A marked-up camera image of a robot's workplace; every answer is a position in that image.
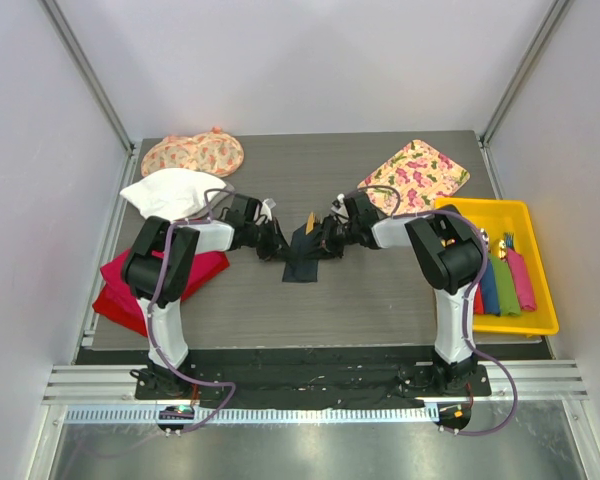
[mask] yellow tray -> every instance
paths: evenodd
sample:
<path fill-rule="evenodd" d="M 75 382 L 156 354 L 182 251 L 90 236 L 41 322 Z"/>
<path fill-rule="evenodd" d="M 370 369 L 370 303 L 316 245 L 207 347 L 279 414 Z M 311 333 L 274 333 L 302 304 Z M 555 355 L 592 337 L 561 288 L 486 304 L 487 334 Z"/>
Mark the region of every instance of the yellow tray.
<path fill-rule="evenodd" d="M 524 257 L 538 307 L 535 312 L 523 312 L 519 317 L 475 315 L 473 330 L 523 335 L 555 335 L 558 333 L 560 329 L 558 318 L 542 268 L 529 210 L 524 202 L 444 197 L 437 198 L 435 202 L 437 208 L 449 204 L 455 205 L 460 213 L 478 228 L 484 228 L 489 234 L 489 241 L 492 244 L 503 238 L 504 232 L 513 232 L 514 247 Z"/>

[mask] white ruler strip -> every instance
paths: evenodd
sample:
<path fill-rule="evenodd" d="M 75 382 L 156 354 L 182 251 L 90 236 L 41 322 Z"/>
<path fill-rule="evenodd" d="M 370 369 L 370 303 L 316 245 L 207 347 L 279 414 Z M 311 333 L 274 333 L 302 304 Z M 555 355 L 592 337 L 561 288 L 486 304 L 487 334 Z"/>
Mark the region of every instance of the white ruler strip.
<path fill-rule="evenodd" d="M 75 405 L 69 407 L 65 424 L 129 424 L 155 423 L 167 405 Z M 195 409 L 195 419 L 160 420 L 161 424 L 199 422 L 212 409 Z M 221 410 L 209 424 L 334 424 L 334 423 L 401 423 L 438 420 L 438 405 L 427 403 L 424 408 L 390 410 Z"/>

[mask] white backdrop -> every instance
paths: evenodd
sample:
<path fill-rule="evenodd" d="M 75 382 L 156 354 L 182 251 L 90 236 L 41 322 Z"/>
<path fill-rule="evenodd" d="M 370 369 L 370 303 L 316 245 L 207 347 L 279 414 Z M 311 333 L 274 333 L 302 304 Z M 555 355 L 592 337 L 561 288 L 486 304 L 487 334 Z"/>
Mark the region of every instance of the white backdrop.
<path fill-rule="evenodd" d="M 135 139 L 481 132 L 551 0 L 61 0 Z"/>
<path fill-rule="evenodd" d="M 492 142 L 528 202 L 561 324 L 600 418 L 600 1 L 573 2 Z"/>
<path fill-rule="evenodd" d="M 0 480 L 71 360 L 124 158 L 38 3 L 0 2 Z"/>

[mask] blue napkin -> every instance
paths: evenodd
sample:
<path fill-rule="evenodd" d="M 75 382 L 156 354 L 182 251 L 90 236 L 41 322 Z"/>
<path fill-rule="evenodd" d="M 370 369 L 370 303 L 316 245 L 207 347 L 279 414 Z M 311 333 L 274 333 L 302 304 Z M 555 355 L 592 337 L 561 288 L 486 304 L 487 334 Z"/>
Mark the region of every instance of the blue napkin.
<path fill-rule="evenodd" d="M 480 290 L 482 292 L 482 304 L 484 313 L 500 316 L 500 303 L 498 302 L 498 289 L 496 287 L 496 276 L 493 273 L 491 260 L 487 262 L 487 269 L 480 279 Z"/>

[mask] orange floral cloth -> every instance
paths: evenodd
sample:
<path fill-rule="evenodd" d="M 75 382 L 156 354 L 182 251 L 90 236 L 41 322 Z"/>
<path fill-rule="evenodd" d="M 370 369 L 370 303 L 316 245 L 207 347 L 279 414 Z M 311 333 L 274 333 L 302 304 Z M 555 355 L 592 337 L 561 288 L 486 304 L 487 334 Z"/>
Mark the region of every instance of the orange floral cloth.
<path fill-rule="evenodd" d="M 235 172 L 244 161 L 240 142 L 222 129 L 193 137 L 170 135 L 147 152 L 140 165 L 143 177 L 162 168 L 188 168 L 226 177 Z"/>
<path fill-rule="evenodd" d="M 413 140 L 365 178 L 358 187 L 389 185 L 400 193 L 396 214 L 432 210 L 437 197 L 449 197 L 469 180 L 469 172 L 422 140 Z M 369 200 L 387 215 L 397 198 L 389 189 L 367 191 Z"/>

